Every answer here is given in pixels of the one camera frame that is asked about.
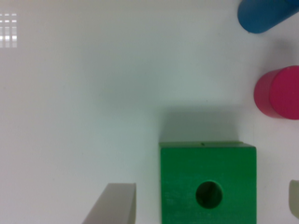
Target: hole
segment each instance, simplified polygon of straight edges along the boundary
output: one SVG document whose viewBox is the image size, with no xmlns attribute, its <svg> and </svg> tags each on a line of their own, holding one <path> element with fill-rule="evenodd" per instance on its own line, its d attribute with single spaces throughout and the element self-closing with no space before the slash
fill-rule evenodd
<svg viewBox="0 0 299 224">
<path fill-rule="evenodd" d="M 222 200 L 222 189 L 213 181 L 202 183 L 196 191 L 196 201 L 204 208 L 217 207 Z"/>
</svg>

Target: green cube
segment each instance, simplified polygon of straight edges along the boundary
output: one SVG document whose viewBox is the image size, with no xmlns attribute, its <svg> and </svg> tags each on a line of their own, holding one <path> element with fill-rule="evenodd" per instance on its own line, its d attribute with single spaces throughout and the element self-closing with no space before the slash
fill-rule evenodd
<svg viewBox="0 0 299 224">
<path fill-rule="evenodd" d="M 163 224 L 256 224 L 256 148 L 161 144 Z"/>
</svg>

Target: red cylinder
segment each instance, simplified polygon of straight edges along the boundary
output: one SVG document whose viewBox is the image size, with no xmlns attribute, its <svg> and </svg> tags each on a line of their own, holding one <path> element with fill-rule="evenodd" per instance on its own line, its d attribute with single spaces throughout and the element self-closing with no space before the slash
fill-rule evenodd
<svg viewBox="0 0 299 224">
<path fill-rule="evenodd" d="M 299 119 L 299 66 L 290 66 L 262 76 L 255 86 L 254 101 L 267 116 Z"/>
</svg>

